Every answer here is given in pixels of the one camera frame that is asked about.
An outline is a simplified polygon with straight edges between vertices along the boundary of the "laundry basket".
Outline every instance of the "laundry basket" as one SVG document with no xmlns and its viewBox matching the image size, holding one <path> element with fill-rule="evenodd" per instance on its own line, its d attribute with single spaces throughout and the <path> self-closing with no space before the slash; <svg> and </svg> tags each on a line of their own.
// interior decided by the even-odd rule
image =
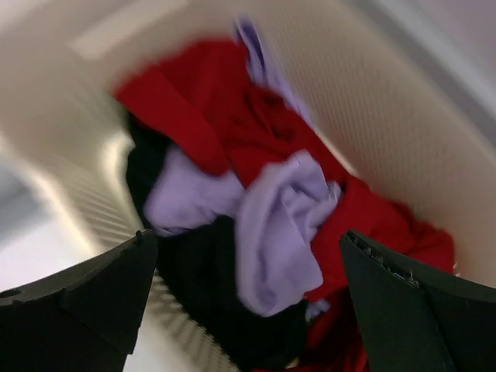
<svg viewBox="0 0 496 372">
<path fill-rule="evenodd" d="M 140 228 L 124 183 L 133 144 L 109 92 L 150 59 L 200 36 L 228 33 L 243 14 L 257 24 L 334 154 L 375 191 L 453 234 L 463 277 L 496 286 L 493 147 L 348 2 L 18 3 L 0 25 L 2 154 L 84 242 L 88 257 Z M 159 277 L 140 345 L 140 357 L 156 354 L 164 363 L 149 371 L 235 370 Z"/>
</svg>

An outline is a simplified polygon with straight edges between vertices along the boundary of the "red fabric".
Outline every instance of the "red fabric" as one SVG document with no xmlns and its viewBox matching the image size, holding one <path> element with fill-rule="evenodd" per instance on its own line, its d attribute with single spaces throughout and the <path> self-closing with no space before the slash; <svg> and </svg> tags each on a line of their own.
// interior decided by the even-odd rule
<svg viewBox="0 0 496 372">
<path fill-rule="evenodd" d="M 230 40 L 196 43 L 147 67 L 116 92 L 145 126 L 163 133 L 207 174 L 233 169 L 245 187 L 270 162 L 306 149 L 328 181 L 344 190 L 312 242 L 324 283 L 307 299 L 328 298 L 329 312 L 313 325 L 302 367 L 294 372 L 365 372 L 367 355 L 347 294 L 339 240 L 349 229 L 393 250 L 452 272 L 453 241 L 415 219 L 409 209 L 384 200 L 349 175 L 282 98 L 255 86 L 246 72 L 247 52 Z"/>
<path fill-rule="evenodd" d="M 306 149 L 328 179 L 344 184 L 339 161 L 281 97 L 252 83 L 246 59 L 246 48 L 230 40 L 196 43 L 132 77 L 115 96 L 205 173 L 233 168 L 246 187 L 268 162 Z"/>
</svg>

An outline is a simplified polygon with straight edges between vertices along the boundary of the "clothing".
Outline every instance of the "clothing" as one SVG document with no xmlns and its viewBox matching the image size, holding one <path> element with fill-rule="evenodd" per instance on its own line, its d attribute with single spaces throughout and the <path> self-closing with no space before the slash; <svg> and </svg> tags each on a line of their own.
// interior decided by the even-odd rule
<svg viewBox="0 0 496 372">
<path fill-rule="evenodd" d="M 247 56 L 232 40 L 201 41 L 137 72 L 115 96 L 207 174 L 233 170 L 246 188 L 267 163 L 307 150 L 326 180 L 343 184 L 347 172 L 312 129 L 251 81 Z"/>
<path fill-rule="evenodd" d="M 135 143 L 127 157 L 126 183 L 141 222 L 146 229 L 152 229 L 143 206 L 160 175 L 165 153 L 172 142 L 166 136 L 140 125 L 130 112 L 126 112 L 125 121 L 126 129 Z"/>
<path fill-rule="evenodd" d="M 232 171 L 218 177 L 205 174 L 179 147 L 170 146 L 145 215 L 158 235 L 177 235 L 208 225 L 220 215 L 234 217 L 244 193 Z"/>
<path fill-rule="evenodd" d="M 236 296 L 234 220 L 219 217 L 179 236 L 159 238 L 157 268 L 183 309 L 243 371 L 284 369 L 306 340 L 306 303 L 264 318 Z"/>
<path fill-rule="evenodd" d="M 293 92 L 289 83 L 279 74 L 277 67 L 267 51 L 263 40 L 260 39 L 255 25 L 248 18 L 242 18 L 236 23 L 235 40 L 243 43 L 248 49 L 246 69 L 252 81 L 279 94 L 286 106 L 297 112 L 305 122 L 313 127 L 312 119 L 305 103 Z"/>
<path fill-rule="evenodd" d="M 309 301 L 347 286 L 339 241 L 351 229 L 424 264 L 453 272 L 454 244 L 450 235 L 417 220 L 406 205 L 384 200 L 351 177 L 336 209 L 312 241 L 324 284 L 307 293 Z"/>
<path fill-rule="evenodd" d="M 268 164 L 250 185 L 236 215 L 236 283 L 247 308 L 271 316 L 322 285 L 310 242 L 340 193 L 305 150 Z"/>
<path fill-rule="evenodd" d="M 316 319 L 294 370 L 368 370 L 346 288 L 341 236 L 356 229 L 448 273 L 454 263 L 452 238 L 349 175 L 283 98 L 251 81 L 247 57 L 246 48 L 232 40 L 197 42 L 133 75 L 115 96 L 142 125 L 170 137 L 200 170 L 215 176 L 234 171 L 245 188 L 268 163 L 285 162 L 299 150 L 310 153 L 343 195 L 312 240 L 324 282 L 305 296 L 312 302 L 324 298 L 331 308 Z"/>
</svg>

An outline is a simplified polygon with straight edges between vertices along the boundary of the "light purple towel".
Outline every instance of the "light purple towel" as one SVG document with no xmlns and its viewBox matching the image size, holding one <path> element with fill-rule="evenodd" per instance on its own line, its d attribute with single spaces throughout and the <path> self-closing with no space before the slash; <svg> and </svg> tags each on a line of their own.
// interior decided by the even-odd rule
<svg viewBox="0 0 496 372">
<path fill-rule="evenodd" d="M 322 284 L 310 242 L 340 195 L 304 150 L 268 164 L 246 190 L 236 215 L 236 283 L 252 312 L 277 314 Z"/>
<path fill-rule="evenodd" d="M 208 225 L 219 215 L 234 218 L 244 193 L 232 171 L 221 177 L 205 174 L 178 146 L 171 146 L 144 213 L 157 235 L 172 236 Z"/>
<path fill-rule="evenodd" d="M 235 40 L 244 43 L 250 52 L 246 69 L 252 81 L 279 94 L 286 102 L 286 106 L 297 112 L 307 125 L 313 128 L 312 119 L 305 104 L 279 74 L 263 40 L 258 36 L 255 25 L 248 18 L 241 18 L 236 23 Z"/>
</svg>

